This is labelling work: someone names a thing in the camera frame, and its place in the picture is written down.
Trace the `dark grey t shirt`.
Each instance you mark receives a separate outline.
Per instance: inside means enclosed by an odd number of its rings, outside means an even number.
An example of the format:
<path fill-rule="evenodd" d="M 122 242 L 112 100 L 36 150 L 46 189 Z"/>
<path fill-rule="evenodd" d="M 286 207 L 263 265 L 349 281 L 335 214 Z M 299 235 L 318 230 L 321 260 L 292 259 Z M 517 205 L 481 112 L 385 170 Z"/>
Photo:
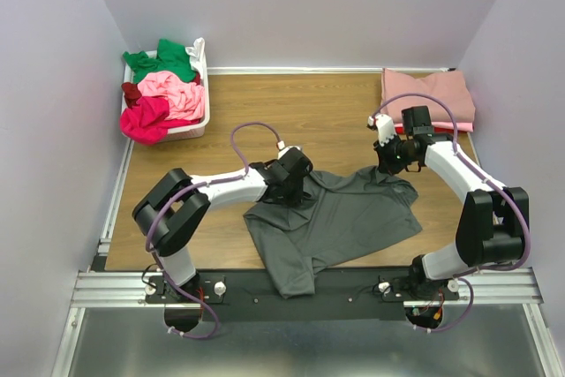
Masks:
<path fill-rule="evenodd" d="M 315 170 L 305 178 L 304 190 L 310 197 L 298 206 L 261 202 L 244 215 L 258 254 L 280 288 L 422 230 L 411 211 L 416 189 L 376 167 L 347 177 Z"/>

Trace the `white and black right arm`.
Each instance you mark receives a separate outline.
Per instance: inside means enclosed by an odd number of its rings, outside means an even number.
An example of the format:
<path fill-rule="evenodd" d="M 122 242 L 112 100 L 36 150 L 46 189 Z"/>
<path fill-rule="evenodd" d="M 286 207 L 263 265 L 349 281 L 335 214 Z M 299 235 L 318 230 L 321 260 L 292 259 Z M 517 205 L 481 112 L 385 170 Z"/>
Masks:
<path fill-rule="evenodd" d="M 463 209 L 454 242 L 416 257 L 408 275 L 393 281 L 392 288 L 424 298 L 458 276 L 520 265 L 531 249 L 526 191 L 486 174 L 459 147 L 453 132 L 436 132 L 426 106 L 404 109 L 402 116 L 402 135 L 388 115 L 367 119 L 378 135 L 373 149 L 379 172 L 396 175 L 412 164 L 428 168 L 455 193 Z"/>

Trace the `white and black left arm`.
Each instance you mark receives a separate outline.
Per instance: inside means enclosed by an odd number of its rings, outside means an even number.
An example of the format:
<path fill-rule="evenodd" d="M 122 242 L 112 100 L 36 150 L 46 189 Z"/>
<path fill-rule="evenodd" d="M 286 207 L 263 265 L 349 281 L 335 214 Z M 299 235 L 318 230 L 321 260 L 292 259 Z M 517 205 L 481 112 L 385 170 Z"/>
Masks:
<path fill-rule="evenodd" d="M 156 258 L 176 290 L 193 294 L 198 271 L 188 245 L 205 216 L 236 204 L 267 203 L 294 207 L 307 198 L 305 178 L 313 163 L 298 147 L 285 147 L 267 162 L 246 162 L 241 170 L 211 176 L 175 168 L 132 210 Z"/>

